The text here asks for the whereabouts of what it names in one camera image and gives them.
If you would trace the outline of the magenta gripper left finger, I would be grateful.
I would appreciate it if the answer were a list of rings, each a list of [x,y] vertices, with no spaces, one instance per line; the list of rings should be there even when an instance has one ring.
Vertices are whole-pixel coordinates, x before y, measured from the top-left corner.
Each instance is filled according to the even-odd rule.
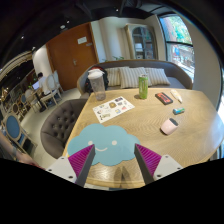
[[[95,145],[92,144],[69,157],[59,157],[47,171],[83,187],[94,157]]]

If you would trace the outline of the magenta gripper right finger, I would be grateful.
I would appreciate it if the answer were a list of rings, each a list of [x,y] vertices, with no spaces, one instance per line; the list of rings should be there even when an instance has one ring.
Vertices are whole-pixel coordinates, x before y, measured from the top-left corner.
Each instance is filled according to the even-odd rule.
[[[182,169],[182,166],[170,155],[159,155],[139,144],[134,154],[146,184],[152,183]]]

